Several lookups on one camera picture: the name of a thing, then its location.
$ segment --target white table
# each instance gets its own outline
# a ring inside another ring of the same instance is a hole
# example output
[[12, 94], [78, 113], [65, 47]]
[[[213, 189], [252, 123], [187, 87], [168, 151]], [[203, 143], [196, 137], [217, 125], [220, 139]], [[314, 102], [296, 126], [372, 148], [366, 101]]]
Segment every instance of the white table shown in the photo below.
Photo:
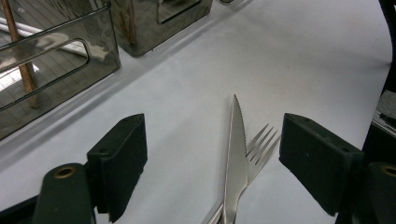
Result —
[[[215, 1], [211, 13], [0, 142], [0, 210], [39, 192], [120, 119], [146, 116], [148, 163], [118, 223], [202, 223], [221, 199], [235, 93], [247, 140], [284, 113], [361, 148], [389, 70], [388, 27], [374, 0]], [[107, 215], [97, 217], [107, 223]], [[278, 160], [243, 195], [236, 223], [329, 223]]]

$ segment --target fork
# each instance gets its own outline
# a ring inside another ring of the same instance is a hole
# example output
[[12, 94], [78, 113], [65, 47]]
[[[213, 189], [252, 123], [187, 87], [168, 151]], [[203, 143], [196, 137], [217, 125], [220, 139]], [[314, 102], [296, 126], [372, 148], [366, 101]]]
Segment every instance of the fork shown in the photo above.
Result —
[[[271, 141], [276, 136], [277, 131], [275, 131], [271, 137], [265, 141], [265, 139], [270, 135], [271, 131], [274, 129], [272, 127], [268, 132], [263, 135], [263, 138], [259, 141], [262, 134], [265, 132], [269, 124], [266, 124], [257, 134], [251, 139], [247, 144], [247, 185], [253, 182], [254, 178], [260, 172], [265, 163], [268, 162], [269, 158], [272, 156], [277, 143], [280, 140], [280, 136], [270, 145]], [[220, 221], [221, 213], [223, 209], [223, 203], [221, 203], [213, 214], [212, 218], [207, 222], [208, 224], [217, 224]]]

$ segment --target brown stick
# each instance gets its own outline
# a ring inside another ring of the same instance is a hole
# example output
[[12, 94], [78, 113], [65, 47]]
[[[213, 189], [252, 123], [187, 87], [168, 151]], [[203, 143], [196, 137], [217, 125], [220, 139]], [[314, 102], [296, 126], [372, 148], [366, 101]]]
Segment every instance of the brown stick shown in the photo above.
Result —
[[[6, 16], [9, 34], [11, 36], [12, 42], [21, 39], [18, 33], [17, 26], [15, 24], [14, 17], [12, 16], [11, 7], [9, 6], [8, 0], [1, 0], [4, 14]], [[21, 79], [23, 82], [23, 87], [26, 93], [30, 93], [35, 89], [35, 82], [33, 81], [32, 73], [28, 63], [20, 65]], [[33, 109], [38, 109], [37, 96], [33, 95], [29, 98], [29, 105]]]

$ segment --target smoky translucent tray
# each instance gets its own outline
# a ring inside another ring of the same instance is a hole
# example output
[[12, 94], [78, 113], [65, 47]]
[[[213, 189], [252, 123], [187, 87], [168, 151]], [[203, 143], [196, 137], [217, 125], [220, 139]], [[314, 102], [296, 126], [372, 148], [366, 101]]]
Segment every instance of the smoky translucent tray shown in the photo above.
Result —
[[[120, 68], [106, 0], [9, 0], [23, 39], [11, 43], [0, 11], [0, 139]], [[23, 86], [30, 67], [35, 89]]]

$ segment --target knife blade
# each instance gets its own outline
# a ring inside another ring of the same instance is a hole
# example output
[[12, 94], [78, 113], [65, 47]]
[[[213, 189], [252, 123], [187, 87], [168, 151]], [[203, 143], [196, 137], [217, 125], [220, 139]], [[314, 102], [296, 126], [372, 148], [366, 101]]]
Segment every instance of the knife blade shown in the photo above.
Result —
[[247, 186], [248, 159], [246, 157], [245, 128], [241, 107], [234, 95], [224, 185], [223, 224], [234, 222], [239, 196]]

